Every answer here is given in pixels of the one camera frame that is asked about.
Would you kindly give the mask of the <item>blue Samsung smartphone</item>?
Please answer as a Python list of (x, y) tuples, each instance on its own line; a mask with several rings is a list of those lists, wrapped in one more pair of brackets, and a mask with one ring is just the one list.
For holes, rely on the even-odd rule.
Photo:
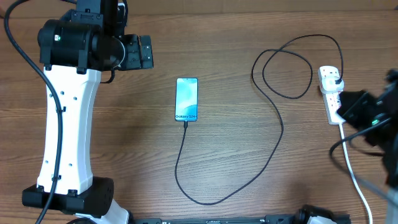
[(175, 91), (175, 120), (198, 119), (198, 78), (178, 78)]

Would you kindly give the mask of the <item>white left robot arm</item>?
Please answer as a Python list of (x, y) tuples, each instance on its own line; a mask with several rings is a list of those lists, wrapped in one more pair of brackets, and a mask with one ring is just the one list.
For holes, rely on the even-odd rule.
[(103, 72), (151, 69), (148, 35), (126, 34), (126, 1), (78, 1), (38, 33), (49, 81), (42, 167), (22, 193), (26, 207), (75, 215), (77, 223), (132, 223), (114, 199), (114, 182), (91, 171), (93, 107)]

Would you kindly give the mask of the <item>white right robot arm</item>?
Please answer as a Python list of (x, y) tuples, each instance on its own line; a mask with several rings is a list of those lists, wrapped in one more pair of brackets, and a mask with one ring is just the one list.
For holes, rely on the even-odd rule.
[(368, 144), (380, 147), (383, 151), (382, 163), (387, 171), (388, 193), (385, 194), (359, 176), (355, 178), (361, 185), (388, 201), (386, 223), (397, 223), (397, 70), (389, 70), (386, 80), (388, 85), (378, 97), (365, 90), (340, 93), (341, 106), (337, 113), (358, 132), (332, 145), (329, 155), (337, 168), (349, 174), (333, 157), (337, 146), (364, 136)]

